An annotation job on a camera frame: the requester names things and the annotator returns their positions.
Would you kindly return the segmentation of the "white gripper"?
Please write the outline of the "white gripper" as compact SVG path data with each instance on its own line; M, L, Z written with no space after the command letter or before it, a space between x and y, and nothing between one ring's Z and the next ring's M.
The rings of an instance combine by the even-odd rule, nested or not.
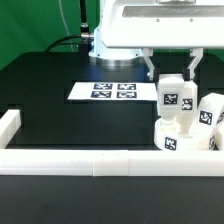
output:
M150 81L158 81L154 49L192 48L183 70L195 78L202 48L224 48L224 0L108 0L102 17L102 41L111 48L143 48Z

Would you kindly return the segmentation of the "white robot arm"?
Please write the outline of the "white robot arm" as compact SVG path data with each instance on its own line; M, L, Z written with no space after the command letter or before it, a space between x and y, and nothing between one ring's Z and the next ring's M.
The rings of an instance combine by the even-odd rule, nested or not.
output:
M224 0L99 0L100 22L90 56L131 60L142 56L154 77L155 49L189 49L188 78L205 49L224 48Z

